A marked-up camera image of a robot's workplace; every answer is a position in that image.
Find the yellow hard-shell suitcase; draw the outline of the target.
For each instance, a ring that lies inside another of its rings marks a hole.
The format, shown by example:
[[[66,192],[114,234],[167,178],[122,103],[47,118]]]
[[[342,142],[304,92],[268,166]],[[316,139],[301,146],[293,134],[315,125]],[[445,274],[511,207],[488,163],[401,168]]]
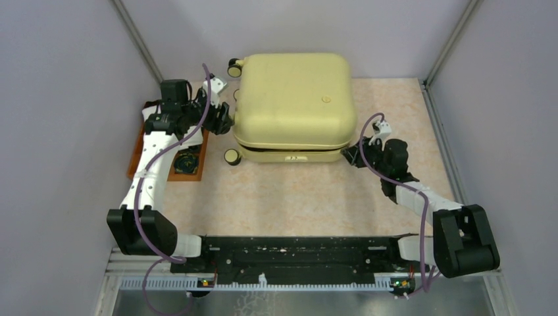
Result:
[[[357,124],[351,67],[335,53],[260,53],[230,59],[239,78],[232,135],[239,159],[331,163]]]

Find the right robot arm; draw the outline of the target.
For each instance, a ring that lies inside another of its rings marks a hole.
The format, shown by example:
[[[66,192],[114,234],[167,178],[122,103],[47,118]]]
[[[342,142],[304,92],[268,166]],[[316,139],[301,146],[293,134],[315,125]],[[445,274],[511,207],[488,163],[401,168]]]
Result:
[[[446,199],[409,172],[407,142],[363,138],[342,150],[348,163],[371,168],[380,178],[382,193],[394,203],[414,211],[432,234],[401,237],[386,253],[394,271],[404,271],[412,261],[435,266],[447,278],[499,268],[501,259],[485,209]]]

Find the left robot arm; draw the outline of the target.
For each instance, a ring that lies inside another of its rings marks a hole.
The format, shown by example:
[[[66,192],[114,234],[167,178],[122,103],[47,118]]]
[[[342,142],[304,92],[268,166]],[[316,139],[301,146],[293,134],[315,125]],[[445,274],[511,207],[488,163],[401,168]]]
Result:
[[[227,81],[211,76],[196,93],[187,80],[161,82],[161,98],[142,111],[143,147],[132,183],[120,206],[109,210],[107,224],[124,255],[158,255],[186,261],[195,272],[211,264],[202,238],[180,234],[161,213],[176,154],[203,143],[204,132],[225,134],[233,125],[229,105],[220,100]]]

